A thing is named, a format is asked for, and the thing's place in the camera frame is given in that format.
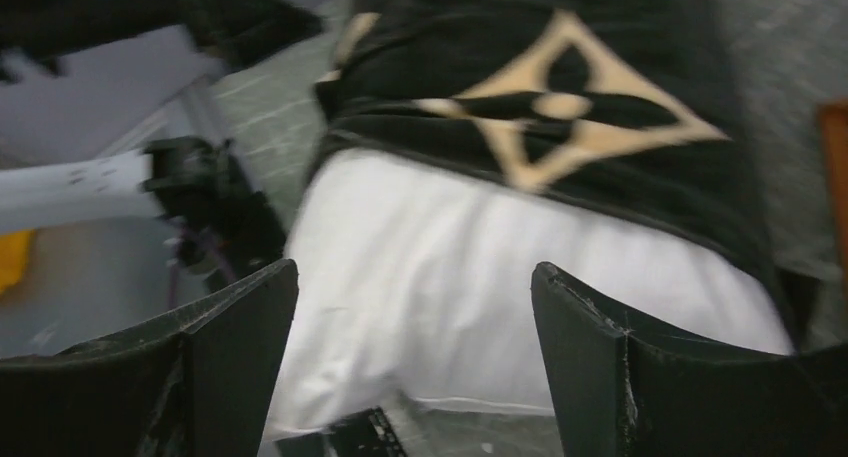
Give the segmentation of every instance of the white cushion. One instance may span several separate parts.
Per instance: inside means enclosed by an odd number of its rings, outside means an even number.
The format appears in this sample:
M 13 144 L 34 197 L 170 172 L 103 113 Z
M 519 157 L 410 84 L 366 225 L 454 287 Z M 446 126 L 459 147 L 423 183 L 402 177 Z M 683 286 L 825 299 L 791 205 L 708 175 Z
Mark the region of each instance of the white cushion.
M 553 415 L 530 302 L 541 261 L 686 330 L 791 350 L 761 286 L 711 251 L 376 151 L 324 166 L 287 252 L 301 291 L 266 439 L 398 389 L 443 410 Z

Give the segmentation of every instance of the orange object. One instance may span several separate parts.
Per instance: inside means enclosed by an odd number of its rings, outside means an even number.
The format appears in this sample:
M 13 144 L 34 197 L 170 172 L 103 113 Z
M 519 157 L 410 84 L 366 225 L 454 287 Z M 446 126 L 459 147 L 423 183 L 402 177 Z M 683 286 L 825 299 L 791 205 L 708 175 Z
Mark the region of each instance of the orange object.
M 29 264 L 29 247 L 34 233 L 25 230 L 0 235 L 0 293 L 23 279 Z
M 848 100 L 819 109 L 819 125 L 830 187 L 830 202 L 843 267 L 843 288 L 848 298 Z

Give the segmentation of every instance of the black strap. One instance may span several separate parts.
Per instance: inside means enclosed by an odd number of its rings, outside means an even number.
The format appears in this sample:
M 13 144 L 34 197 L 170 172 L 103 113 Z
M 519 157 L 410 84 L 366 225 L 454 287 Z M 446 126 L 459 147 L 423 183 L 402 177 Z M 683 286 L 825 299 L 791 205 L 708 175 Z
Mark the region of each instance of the black strap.
M 327 452 L 322 434 L 280 440 L 276 443 L 281 457 L 325 457 Z
M 328 439 L 338 457 L 407 457 L 386 414 L 374 408 L 333 425 Z

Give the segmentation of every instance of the gold monogram flower pattern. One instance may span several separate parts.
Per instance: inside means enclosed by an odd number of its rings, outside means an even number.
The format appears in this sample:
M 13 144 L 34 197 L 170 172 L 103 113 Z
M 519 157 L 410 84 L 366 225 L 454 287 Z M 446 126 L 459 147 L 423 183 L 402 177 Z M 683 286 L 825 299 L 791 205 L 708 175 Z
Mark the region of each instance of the gold monogram flower pattern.
M 548 88 L 548 76 L 556 60 L 571 47 L 589 64 L 586 91 L 644 99 L 673 114 L 677 123 L 629 129 L 581 120 L 592 107 L 590 99 Z M 529 162 L 524 146 L 527 119 L 502 120 L 475 116 L 462 101 L 537 93 L 533 112 L 551 119 L 572 120 L 570 138 L 536 162 Z M 601 42 L 571 12 L 557 10 L 539 39 L 525 52 L 486 80 L 447 99 L 422 99 L 417 106 L 430 114 L 467 119 L 483 134 L 500 164 L 507 183 L 519 190 L 539 193 L 580 167 L 594 161 L 694 141 L 728 137 L 700 119 L 682 102 L 641 76 Z

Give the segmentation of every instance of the black velvet bag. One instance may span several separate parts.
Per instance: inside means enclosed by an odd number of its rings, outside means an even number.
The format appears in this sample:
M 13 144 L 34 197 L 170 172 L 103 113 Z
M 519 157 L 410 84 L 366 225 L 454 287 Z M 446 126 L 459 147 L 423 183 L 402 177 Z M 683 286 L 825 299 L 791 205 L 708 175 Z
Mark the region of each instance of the black velvet bag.
M 355 0 L 317 166 L 362 146 L 629 220 L 759 280 L 790 334 L 710 0 Z
M 0 51 L 20 49 L 58 73 L 64 54 L 177 24 L 232 70 L 321 31 L 317 16 L 286 0 L 0 0 Z M 14 79 L 0 66 L 0 80 Z

